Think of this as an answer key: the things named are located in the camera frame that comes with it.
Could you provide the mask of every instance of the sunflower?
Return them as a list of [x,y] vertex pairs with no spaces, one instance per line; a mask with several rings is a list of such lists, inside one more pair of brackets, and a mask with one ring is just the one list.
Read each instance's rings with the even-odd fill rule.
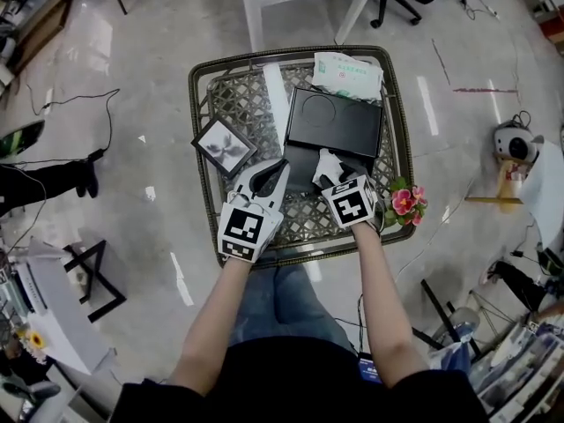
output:
[[43,349],[45,347],[45,340],[39,334],[39,332],[36,332],[35,330],[30,330],[28,335],[29,335],[29,342],[32,344],[34,348]]

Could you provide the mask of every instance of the framed photo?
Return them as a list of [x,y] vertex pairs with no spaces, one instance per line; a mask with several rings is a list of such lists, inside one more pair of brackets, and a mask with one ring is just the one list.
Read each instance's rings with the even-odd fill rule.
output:
[[191,144],[228,179],[256,152],[256,147],[218,116],[207,123]]

